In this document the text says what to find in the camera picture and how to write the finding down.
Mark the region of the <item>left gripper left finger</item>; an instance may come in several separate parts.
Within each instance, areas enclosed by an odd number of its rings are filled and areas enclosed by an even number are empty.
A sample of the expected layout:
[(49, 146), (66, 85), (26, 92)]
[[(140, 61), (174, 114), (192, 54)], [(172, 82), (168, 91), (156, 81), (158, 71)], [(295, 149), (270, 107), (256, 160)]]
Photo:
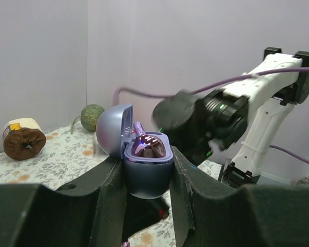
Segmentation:
[(122, 161), (109, 157), (58, 190), (0, 184), (0, 246), (120, 246), (122, 174)]

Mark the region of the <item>lavender earbud charging case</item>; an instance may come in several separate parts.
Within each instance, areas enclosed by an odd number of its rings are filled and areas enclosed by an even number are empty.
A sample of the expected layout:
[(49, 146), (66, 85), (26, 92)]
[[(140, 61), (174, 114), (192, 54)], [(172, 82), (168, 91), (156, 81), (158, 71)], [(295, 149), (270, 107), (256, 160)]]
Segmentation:
[(162, 158), (133, 156), (131, 147), (135, 141), (135, 122), (131, 104), (115, 105), (105, 110), (97, 120), (97, 142), (103, 152), (122, 161), (126, 186), (133, 196), (156, 199), (168, 190), (174, 155), (166, 134), (145, 131), (163, 142), (166, 155)]

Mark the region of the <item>purple ear clip earbud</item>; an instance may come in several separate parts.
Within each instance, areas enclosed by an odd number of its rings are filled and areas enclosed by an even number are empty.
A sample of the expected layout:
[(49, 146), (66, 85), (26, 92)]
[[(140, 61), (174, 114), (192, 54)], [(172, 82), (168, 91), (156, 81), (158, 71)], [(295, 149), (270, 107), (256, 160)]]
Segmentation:
[(163, 142), (158, 137), (147, 134), (139, 121), (133, 124), (133, 128), (135, 132), (135, 141), (131, 147), (133, 156), (162, 158), (166, 155)]

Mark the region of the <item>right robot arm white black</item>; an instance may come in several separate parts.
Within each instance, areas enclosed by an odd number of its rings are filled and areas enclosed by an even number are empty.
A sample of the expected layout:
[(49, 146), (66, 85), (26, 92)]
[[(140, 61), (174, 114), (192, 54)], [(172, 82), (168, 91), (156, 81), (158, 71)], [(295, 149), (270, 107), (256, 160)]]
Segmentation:
[(238, 188), (258, 182), (281, 123), (308, 95), (309, 52), (287, 55), (269, 47), (251, 72), (202, 98), (180, 91), (156, 105), (152, 120), (194, 165), (211, 155), (210, 143), (225, 151), (241, 141), (221, 179)]

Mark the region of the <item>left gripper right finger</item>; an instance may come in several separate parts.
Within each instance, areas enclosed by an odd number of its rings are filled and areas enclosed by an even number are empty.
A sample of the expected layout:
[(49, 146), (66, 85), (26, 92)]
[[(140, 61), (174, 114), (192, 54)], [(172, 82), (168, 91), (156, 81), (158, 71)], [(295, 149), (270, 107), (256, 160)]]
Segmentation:
[(309, 246), (309, 185), (234, 189), (173, 152), (177, 246)]

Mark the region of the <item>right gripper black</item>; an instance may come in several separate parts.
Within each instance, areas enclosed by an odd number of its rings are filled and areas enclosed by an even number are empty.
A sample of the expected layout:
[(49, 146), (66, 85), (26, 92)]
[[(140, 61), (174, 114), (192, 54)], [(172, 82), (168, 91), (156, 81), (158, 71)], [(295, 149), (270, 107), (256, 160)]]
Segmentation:
[(166, 134), (193, 165), (198, 166), (212, 155), (212, 147), (225, 151), (227, 146), (220, 134), (215, 113), (206, 108), (207, 103), (220, 104), (221, 90), (214, 90), (204, 97), (191, 92), (179, 91), (160, 101), (152, 111), (153, 123)]

